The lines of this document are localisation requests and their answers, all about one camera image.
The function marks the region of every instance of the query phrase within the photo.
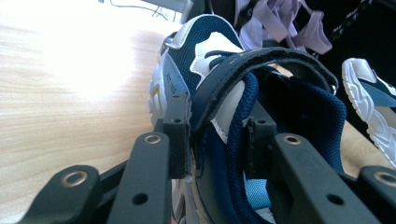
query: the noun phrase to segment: metal ring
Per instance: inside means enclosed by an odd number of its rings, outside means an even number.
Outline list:
[[[283,137],[283,140],[291,145],[300,145],[301,140],[298,137],[291,136],[291,135],[286,135]]]
[[[70,182],[69,177],[73,176],[73,175],[79,175],[79,178],[74,180],[73,182]],[[72,172],[72,173],[64,176],[64,178],[62,179],[62,185],[67,188],[73,188],[73,187],[81,184],[82,182],[84,182],[87,179],[87,177],[88,177],[87,172],[75,171],[75,172]]]
[[[157,143],[161,142],[161,137],[159,135],[152,134],[152,135],[145,137],[144,141],[147,144],[157,144]]]
[[[396,175],[378,171],[374,173],[374,177],[381,183],[396,188]]]

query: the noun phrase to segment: wooden surface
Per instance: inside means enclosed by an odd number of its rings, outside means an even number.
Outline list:
[[[0,1],[0,223],[18,221],[63,168],[102,173],[129,157],[151,131],[148,84],[161,43],[179,28],[98,4],[24,4]],[[350,174],[390,166],[350,125],[342,147]]]

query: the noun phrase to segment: black cable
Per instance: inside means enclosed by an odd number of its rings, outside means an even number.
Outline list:
[[[135,8],[142,8],[142,9],[145,9],[145,10],[149,10],[149,11],[154,12],[154,14],[152,14],[153,16],[155,15],[155,13],[157,13],[158,15],[162,16],[166,21],[168,21],[168,19],[166,19],[166,17],[162,13],[157,11],[158,8],[157,8],[157,10],[154,10],[154,9],[151,9],[151,8],[148,8],[148,7],[114,5],[112,0],[110,0],[110,4],[113,7],[135,7]]]

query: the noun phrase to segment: white leather overlay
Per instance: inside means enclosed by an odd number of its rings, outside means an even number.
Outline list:
[[[351,64],[357,78],[376,83],[375,75],[366,60],[356,59]]]
[[[175,37],[174,37],[172,43],[170,43],[170,44],[168,45],[168,47],[171,48],[171,49],[180,49],[181,47],[183,47],[183,45],[184,45],[184,43],[185,43],[185,41],[186,41],[187,35],[189,34],[189,32],[190,32],[190,30],[191,30],[191,27],[192,27],[192,26],[195,24],[195,22],[198,21],[200,18],[202,18],[202,17],[207,17],[207,16],[210,16],[210,17],[214,17],[214,16],[215,16],[215,17],[218,17],[219,19],[225,21],[226,23],[228,23],[228,22],[227,22],[226,20],[224,20],[222,17],[217,16],[217,15],[201,15],[201,16],[194,17],[193,19],[187,21],[187,22],[180,28],[180,30],[177,31],[177,34],[175,35]]]
[[[209,63],[221,56],[215,55],[205,58],[206,54],[213,50],[223,50],[236,53],[242,52],[242,50],[228,40],[227,37],[217,32],[212,33],[206,41],[197,44],[195,46],[195,59],[190,66],[190,70],[201,77],[197,89],[211,72],[209,69]]]
[[[230,124],[233,120],[233,114],[238,107],[239,100],[242,97],[245,89],[245,82],[240,81],[226,96],[221,104],[216,116],[210,120],[216,129],[221,140],[227,144],[228,132],[230,131]]]

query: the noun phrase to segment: shoe sole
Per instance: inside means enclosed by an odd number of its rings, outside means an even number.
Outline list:
[[[163,119],[167,107],[163,84],[163,64],[161,60],[154,68],[148,84],[148,112],[151,114],[151,125],[155,127],[157,119]]]
[[[382,114],[375,109],[369,93],[356,76],[351,74],[353,74],[351,62],[343,63],[342,78],[349,101],[361,120],[368,124],[367,133],[370,138],[390,163],[396,167],[396,130],[388,126]]]

